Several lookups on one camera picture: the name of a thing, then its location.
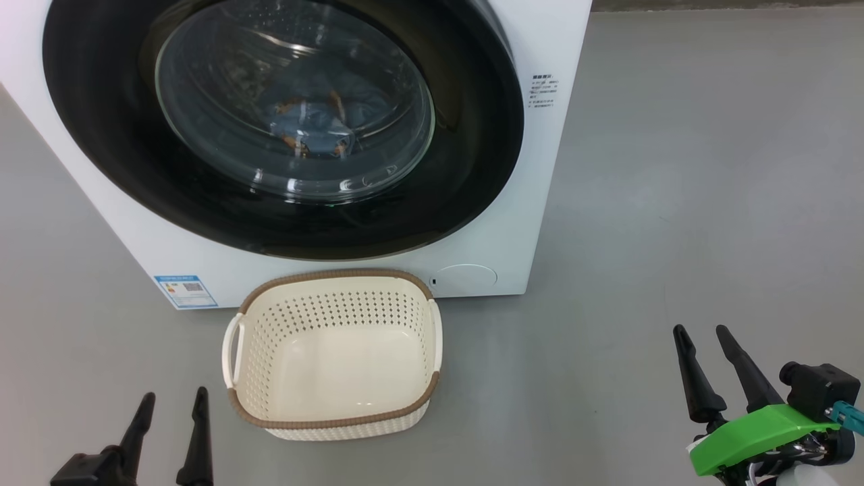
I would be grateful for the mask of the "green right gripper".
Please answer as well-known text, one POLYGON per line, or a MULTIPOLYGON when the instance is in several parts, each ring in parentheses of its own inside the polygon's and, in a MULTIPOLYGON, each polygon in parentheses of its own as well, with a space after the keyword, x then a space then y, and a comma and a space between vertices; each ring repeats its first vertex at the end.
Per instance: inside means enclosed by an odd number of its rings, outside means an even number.
POLYGON ((784 400, 725 325, 715 329, 747 399, 747 415, 726 423, 726 403, 711 387, 695 356, 687 330, 678 324, 673 338, 683 393, 694 423, 722 425, 688 447, 698 477, 723 486, 780 486, 780 476, 797 466, 846 464, 855 454, 852 431, 831 421, 805 417, 784 400))

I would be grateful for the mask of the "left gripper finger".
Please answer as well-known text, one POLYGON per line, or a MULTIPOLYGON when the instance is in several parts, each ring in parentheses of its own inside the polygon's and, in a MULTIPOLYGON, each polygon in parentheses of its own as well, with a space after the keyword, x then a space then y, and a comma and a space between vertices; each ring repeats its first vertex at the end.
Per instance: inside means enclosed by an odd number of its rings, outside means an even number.
POLYGON ((192 406, 192 434, 183 467, 177 473, 178 486, 214 486, 212 436, 208 391, 197 389, 192 406))
POLYGON ((155 408, 155 393, 145 393, 129 427, 121 439, 121 473, 126 482, 138 480, 138 467, 141 458, 143 439, 149 432, 155 408))

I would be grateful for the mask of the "white front-load washing machine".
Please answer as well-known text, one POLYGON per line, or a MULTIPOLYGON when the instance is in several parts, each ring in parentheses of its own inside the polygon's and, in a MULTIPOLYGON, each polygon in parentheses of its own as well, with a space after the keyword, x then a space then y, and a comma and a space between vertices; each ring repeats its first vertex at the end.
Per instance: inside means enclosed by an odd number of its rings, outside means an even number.
POLYGON ((515 62, 525 113, 515 169, 493 203, 465 227, 430 245, 363 261, 299 261, 241 251, 172 224, 126 196, 78 148, 51 100, 41 53, 51 0, 0 0, 0 83, 154 282, 157 275, 196 275, 218 308, 237 308, 257 286, 279 277, 392 269, 428 286, 442 268, 474 264, 497 273, 488 296, 517 295, 530 279, 595 0, 472 2, 497 22, 515 62))

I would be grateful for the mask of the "round white filter cover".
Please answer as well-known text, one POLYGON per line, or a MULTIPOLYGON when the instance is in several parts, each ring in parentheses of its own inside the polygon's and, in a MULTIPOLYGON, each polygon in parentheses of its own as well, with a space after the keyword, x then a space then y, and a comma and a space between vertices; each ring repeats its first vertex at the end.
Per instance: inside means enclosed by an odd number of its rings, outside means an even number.
POLYGON ((483 265, 450 265, 429 278, 429 289, 436 298, 466 298, 493 294, 497 273, 483 265))

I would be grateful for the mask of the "dark round glass washer door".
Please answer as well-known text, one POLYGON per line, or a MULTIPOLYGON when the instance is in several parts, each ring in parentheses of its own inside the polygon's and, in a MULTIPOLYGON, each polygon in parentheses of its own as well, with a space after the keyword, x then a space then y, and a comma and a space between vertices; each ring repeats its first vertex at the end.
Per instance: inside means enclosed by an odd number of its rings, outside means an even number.
POLYGON ((472 0, 51 0, 43 67, 93 166, 183 230, 299 261, 444 239, 509 181, 525 113, 472 0), (354 150, 297 158, 262 108, 342 96, 354 150))

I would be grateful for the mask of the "blue cartoon garment white lining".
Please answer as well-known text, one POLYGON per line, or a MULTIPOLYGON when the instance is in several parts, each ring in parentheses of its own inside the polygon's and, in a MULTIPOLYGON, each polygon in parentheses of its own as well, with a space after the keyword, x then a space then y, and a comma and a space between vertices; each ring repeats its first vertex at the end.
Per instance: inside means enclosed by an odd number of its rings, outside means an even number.
POLYGON ((297 158, 346 158, 354 150, 354 130, 342 96, 331 91, 323 98, 291 97, 263 108, 273 136, 285 142, 297 158))

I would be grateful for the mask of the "blue energy label sticker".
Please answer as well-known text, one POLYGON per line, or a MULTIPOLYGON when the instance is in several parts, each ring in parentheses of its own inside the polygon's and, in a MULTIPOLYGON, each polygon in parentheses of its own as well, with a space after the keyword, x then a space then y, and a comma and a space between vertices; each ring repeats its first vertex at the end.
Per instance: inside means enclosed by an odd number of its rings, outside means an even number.
POLYGON ((219 307, 196 275, 157 275, 153 279, 178 310, 219 307))

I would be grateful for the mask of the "cream perforated laundry basket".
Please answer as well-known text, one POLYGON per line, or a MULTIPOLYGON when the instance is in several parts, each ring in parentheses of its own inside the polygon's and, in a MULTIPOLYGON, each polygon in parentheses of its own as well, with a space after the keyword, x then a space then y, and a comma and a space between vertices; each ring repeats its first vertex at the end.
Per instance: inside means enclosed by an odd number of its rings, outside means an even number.
POLYGON ((278 439, 401 433, 440 381, 441 314, 422 280, 355 269, 273 279, 229 322, 220 360, 240 418, 278 439))

